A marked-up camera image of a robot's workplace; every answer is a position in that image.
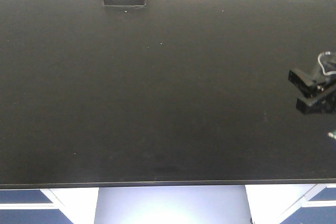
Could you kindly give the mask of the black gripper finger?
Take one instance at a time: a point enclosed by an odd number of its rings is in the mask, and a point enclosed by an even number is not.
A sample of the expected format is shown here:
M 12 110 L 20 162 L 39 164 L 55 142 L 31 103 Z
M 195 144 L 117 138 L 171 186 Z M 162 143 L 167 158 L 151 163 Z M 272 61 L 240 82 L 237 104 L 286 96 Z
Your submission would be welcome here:
M 335 91 L 335 75 L 324 75 L 321 70 L 309 75 L 300 69 L 291 69 L 288 80 L 306 98 L 314 98 L 323 93 Z
M 312 98 L 298 98 L 296 109 L 302 114 L 335 114 L 335 85 Z

